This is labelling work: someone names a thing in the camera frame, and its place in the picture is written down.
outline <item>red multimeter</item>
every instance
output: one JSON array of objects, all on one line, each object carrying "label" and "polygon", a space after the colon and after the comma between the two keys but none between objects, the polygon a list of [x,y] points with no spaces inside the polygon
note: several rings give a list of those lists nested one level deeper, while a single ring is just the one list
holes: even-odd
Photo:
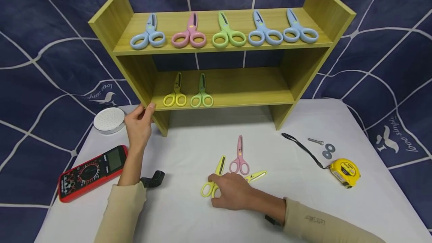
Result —
[{"label": "red multimeter", "polygon": [[69,203],[120,175],[127,155],[127,147],[119,145],[61,174],[58,179],[60,201]]}]

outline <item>metal bolt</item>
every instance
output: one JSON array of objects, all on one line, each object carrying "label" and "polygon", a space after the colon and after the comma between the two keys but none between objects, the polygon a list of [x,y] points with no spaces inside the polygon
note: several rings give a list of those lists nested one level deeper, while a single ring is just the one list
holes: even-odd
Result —
[{"label": "metal bolt", "polygon": [[323,141],[318,141],[318,140],[315,140],[315,139],[312,139],[312,138],[307,138],[307,140],[311,141],[311,142],[314,142],[314,143],[317,143],[317,144],[320,144],[321,146],[324,146],[324,142]]}]

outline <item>yellow tape measure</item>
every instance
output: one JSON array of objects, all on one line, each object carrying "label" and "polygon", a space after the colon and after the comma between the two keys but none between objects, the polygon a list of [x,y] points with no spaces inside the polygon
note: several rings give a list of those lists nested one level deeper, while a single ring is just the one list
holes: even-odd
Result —
[{"label": "yellow tape measure", "polygon": [[303,144],[301,144],[296,138],[293,136],[282,133],[282,136],[288,140],[291,140],[295,142],[301,149],[306,151],[318,164],[319,168],[321,169],[330,169],[332,175],[334,175],[337,180],[341,182],[341,184],[347,188],[350,189],[353,186],[356,185],[357,181],[360,178],[360,171],[356,164],[354,164],[352,161],[347,159],[337,159],[333,161],[329,166],[324,167],[317,158],[307,149]]},{"label": "yellow tape measure", "polygon": [[330,171],[347,189],[355,186],[357,180],[361,177],[357,165],[347,159],[337,159],[333,161],[330,164]]}]

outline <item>fabric backdrop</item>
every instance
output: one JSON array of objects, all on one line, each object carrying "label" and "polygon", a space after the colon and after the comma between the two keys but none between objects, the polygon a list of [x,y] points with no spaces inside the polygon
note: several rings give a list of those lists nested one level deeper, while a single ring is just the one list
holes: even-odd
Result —
[{"label": "fabric backdrop", "polygon": [[[137,104],[87,21],[106,0],[0,0],[0,241],[32,242],[94,115]],[[342,0],[357,16],[304,98],[342,100],[432,231],[432,0]],[[135,12],[304,0],[130,0]],[[281,51],[155,55],[160,71],[277,66]]]}]

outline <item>shelf board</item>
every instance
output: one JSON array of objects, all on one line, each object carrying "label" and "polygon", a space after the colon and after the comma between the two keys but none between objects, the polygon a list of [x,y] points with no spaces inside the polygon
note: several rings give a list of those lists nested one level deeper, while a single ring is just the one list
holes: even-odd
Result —
[{"label": "shelf board", "polygon": [[213,97],[211,108],[293,104],[294,98],[278,67],[248,67],[245,69],[187,70],[182,73],[181,92],[186,105],[163,105],[163,98],[173,92],[177,72],[160,72],[154,87],[152,102],[156,110],[185,110],[191,107],[191,97],[198,93],[200,74],[205,74],[206,92]]},{"label": "shelf board", "polygon": [[[278,46],[271,46],[264,42],[261,46],[252,46],[248,41],[242,47],[235,47],[228,43],[228,46],[223,49],[217,49],[212,44],[212,37],[215,33],[221,31],[218,23],[219,10],[209,10],[198,13],[199,32],[203,32],[207,38],[207,44],[202,48],[194,48],[190,44],[184,48],[176,48],[171,44],[171,37],[178,32],[184,32],[188,24],[190,12],[159,12],[157,16],[157,31],[165,33],[166,43],[163,47],[155,48],[150,44],[142,50],[134,50],[129,44],[134,35],[144,32],[149,13],[134,13],[122,36],[114,47],[114,55],[130,56],[130,55],[150,55],[150,54],[173,54],[173,53],[204,53],[218,51],[245,51],[245,50],[277,50],[277,49],[296,49],[296,48],[313,48],[313,47],[330,47],[332,41],[324,34],[323,30],[313,21],[312,18],[302,7],[293,8],[299,22],[304,27],[315,29],[319,38],[316,43],[307,44],[301,40],[295,43],[283,41]],[[243,32],[248,37],[249,33],[256,30],[253,18],[253,10],[224,10],[225,16],[228,19],[231,29]],[[260,9],[259,13],[264,19],[265,25],[270,29],[283,30],[289,27],[286,8]]]}]

